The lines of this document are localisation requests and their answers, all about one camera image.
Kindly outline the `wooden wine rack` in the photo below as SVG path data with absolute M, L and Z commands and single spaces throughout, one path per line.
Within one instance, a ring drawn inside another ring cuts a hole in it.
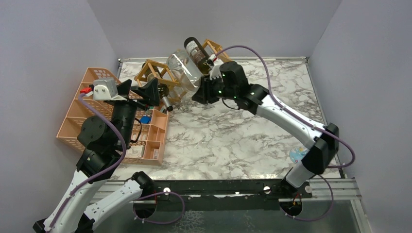
M 146 60 L 135 76 L 137 87 L 131 90 L 149 103 L 162 103 L 168 108 L 180 102 L 183 96 L 200 88 L 203 77 L 217 77 L 216 65 L 230 59 L 222 47 L 210 40 L 200 43 L 195 37 L 184 41 L 184 48 L 172 53 L 165 63 Z

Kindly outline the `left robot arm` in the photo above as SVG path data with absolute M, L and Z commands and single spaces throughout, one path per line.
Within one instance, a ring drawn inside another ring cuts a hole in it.
M 160 104 L 158 80 L 144 86 L 132 86 L 130 80 L 117 83 L 114 78 L 100 78 L 80 91 L 78 101 L 85 97 L 102 100 L 113 106 L 106 118 L 91 104 L 93 114 L 81 125 L 77 136 L 84 146 L 72 181 L 53 213 L 37 221 L 37 233 L 91 233 L 107 217 L 126 203 L 154 195 L 154 182 L 144 172 L 136 172 L 117 191 L 91 203 L 97 191 L 111 178 L 130 148 L 137 110 L 148 110 Z

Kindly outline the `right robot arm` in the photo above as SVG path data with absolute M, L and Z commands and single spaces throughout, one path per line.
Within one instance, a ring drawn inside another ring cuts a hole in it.
M 212 104 L 219 100 L 233 100 L 239 109 L 265 118 L 289 132 L 307 149 L 307 154 L 282 179 L 281 193 L 291 198 L 304 182 L 321 175 L 339 150 L 339 128 L 313 121 L 286 105 L 272 99 L 269 90 L 260 84 L 251 84 L 243 67 L 231 61 L 214 67 L 218 76 L 210 74 L 200 79 L 200 86 L 192 100 Z

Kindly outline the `green wine bottle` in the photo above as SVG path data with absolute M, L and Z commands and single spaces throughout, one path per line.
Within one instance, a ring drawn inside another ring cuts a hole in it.
M 160 71 L 157 67 L 153 67 L 154 72 L 152 72 L 149 68 L 146 69 L 144 72 L 144 77 L 146 78 L 147 82 L 157 79 L 156 74 L 160 74 Z M 158 92 L 159 92 L 159 98 L 161 102 L 163 103 L 164 107 L 168 112 L 171 112 L 173 110 L 173 106 L 169 100 L 169 88 L 166 84 L 164 83 L 158 83 L 157 86 Z
M 202 47 L 198 39 L 195 37 L 188 37 L 184 41 L 184 48 L 200 72 L 204 75 L 208 75 L 211 71 L 210 62 L 208 61 L 210 56 Z

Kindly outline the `green wine bottle front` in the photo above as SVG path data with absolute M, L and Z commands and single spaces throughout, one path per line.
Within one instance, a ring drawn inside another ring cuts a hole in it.
M 160 71 L 157 67 L 153 67 L 154 72 L 152 72 L 149 68 L 146 69 L 144 72 L 144 77 L 146 78 L 147 82 L 157 79 L 156 74 L 160 74 Z M 158 92 L 159 92 L 159 98 L 161 102 L 163 103 L 164 107 L 168 112 L 171 112 L 173 110 L 173 106 L 169 100 L 169 88 L 166 84 L 164 83 L 158 83 L 157 86 Z

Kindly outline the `clear bottle silver cap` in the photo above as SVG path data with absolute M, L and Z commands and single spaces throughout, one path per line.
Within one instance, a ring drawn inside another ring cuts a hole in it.
M 185 50 L 176 50 L 167 58 L 166 64 L 183 89 L 188 92 L 197 91 L 202 73 Z

